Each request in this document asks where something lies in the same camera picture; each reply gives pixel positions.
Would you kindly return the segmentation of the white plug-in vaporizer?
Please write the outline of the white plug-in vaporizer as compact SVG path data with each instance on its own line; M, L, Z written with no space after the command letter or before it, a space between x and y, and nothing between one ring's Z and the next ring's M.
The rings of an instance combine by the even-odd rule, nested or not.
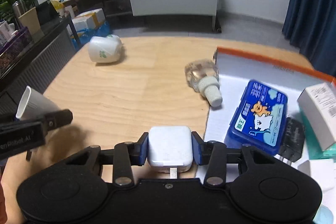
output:
M30 86L26 86L18 104L16 118L23 121L58 110L60 107L57 104Z

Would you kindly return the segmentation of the white square charger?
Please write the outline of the white square charger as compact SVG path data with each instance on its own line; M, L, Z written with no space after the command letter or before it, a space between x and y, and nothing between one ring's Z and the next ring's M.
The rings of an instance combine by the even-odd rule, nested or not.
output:
M177 179L193 163L191 130L187 126L154 126L149 130L147 161L152 169Z

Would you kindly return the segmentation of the blue cartoon tin box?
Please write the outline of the blue cartoon tin box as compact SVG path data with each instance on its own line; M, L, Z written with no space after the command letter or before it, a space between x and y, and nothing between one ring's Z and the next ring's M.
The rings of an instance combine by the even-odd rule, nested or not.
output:
M256 80L250 80L227 130L228 148L252 145L277 155L285 131L288 97Z

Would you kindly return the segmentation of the clear liquid refill bottle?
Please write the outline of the clear liquid refill bottle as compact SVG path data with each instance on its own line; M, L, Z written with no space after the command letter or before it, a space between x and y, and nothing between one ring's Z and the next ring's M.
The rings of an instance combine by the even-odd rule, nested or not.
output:
M187 64L185 76L189 87L208 100L211 107L222 104L219 70L213 60L201 59Z

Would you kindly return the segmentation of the purple gift box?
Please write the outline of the purple gift box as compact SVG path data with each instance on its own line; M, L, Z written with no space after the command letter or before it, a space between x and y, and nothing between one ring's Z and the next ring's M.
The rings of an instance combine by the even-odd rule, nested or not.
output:
M1 74L14 62L14 60L33 42L27 27L18 33L1 49Z

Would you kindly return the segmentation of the white cap with green logo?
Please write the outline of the white cap with green logo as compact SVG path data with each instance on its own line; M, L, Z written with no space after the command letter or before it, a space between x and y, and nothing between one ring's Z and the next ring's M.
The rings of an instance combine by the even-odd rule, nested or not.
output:
M89 58L94 63L115 63L121 58L123 51L119 36L93 36L88 43Z

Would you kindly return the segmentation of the orange-rimmed white box tray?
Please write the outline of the orange-rimmed white box tray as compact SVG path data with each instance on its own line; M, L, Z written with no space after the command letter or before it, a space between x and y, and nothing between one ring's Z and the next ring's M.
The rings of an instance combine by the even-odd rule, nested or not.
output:
M205 138L192 136L194 161L214 194L203 215L220 223L312 223L322 190L298 170L303 150L281 154L289 121L302 124L319 111L304 110L333 96L335 78L268 56L218 48L217 95Z

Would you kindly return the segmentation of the blue bag on floor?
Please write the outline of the blue bag on floor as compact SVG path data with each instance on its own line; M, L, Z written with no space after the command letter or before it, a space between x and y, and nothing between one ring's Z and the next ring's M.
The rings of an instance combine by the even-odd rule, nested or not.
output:
M98 28L92 28L93 24L90 23L88 25L85 22L74 23L74 26L81 46L88 43L93 36L106 37L112 33L112 29L107 21Z

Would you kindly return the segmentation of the small white medicine box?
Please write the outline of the small white medicine box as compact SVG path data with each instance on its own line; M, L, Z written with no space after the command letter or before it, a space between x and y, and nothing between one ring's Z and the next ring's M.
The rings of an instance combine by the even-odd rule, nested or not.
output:
M0 25L0 45L4 47L16 34L15 24L8 24L7 21L2 21Z

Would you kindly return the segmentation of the teal flat box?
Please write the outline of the teal flat box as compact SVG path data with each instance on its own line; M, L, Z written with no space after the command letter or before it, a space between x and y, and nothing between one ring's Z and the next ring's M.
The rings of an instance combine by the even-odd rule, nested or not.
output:
M305 140L310 160L333 159L335 161L335 144L322 151L313 128L302 110L300 110L302 122L305 128Z

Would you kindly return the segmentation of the beige paper cup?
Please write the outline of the beige paper cup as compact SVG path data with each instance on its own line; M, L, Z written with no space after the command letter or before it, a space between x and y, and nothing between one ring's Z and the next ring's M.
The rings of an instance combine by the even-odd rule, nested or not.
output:
M39 23L37 10L35 7L25 12L23 15L19 17L19 21L22 26L27 27L30 34L36 34L40 29L41 25Z

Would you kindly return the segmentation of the white yellow carton on floor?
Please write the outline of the white yellow carton on floor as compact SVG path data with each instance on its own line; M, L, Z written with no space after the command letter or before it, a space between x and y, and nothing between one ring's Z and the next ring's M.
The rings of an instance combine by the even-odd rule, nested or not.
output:
M83 12L72 19L76 31L84 29L96 30L105 22L103 9L94 9Z

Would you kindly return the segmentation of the steel thermos bottle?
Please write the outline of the steel thermos bottle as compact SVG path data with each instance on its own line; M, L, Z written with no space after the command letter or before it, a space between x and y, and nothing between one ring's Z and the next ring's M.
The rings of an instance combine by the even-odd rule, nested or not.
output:
M12 4L13 13L15 16L15 20L17 21L18 27L22 28L23 25L21 24L19 17L26 13L27 8L25 2L23 0L17 0Z

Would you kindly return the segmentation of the white labelled carton box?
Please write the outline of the white labelled carton box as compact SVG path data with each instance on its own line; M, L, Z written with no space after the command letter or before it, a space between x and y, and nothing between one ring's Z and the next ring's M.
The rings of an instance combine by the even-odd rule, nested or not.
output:
M297 99L322 151L335 144L335 92L327 83L304 89Z

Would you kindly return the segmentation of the dark blue curtain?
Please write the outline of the dark blue curtain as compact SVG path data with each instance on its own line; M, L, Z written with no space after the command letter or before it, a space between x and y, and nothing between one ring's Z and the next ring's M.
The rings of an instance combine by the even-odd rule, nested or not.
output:
M282 34L316 70L335 75L335 0L290 0Z

